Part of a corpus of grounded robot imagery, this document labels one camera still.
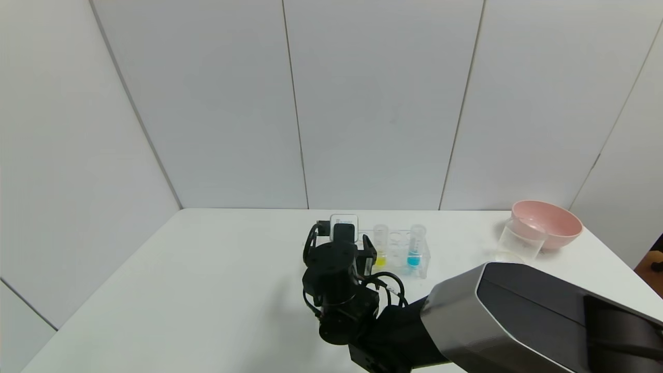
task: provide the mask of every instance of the white table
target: white table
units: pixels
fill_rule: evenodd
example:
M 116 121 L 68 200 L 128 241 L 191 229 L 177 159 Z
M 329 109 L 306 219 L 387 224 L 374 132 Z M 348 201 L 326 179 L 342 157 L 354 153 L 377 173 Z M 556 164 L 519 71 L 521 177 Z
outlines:
M 180 211 L 60 329 L 24 373 L 361 372 L 318 336 L 302 300 L 302 246 L 329 210 Z M 359 228 L 427 227 L 415 301 L 481 263 L 509 216 L 499 211 L 356 211 Z M 591 232 L 534 267 L 663 320 L 663 301 Z M 429 372 L 462 372 L 453 364 Z

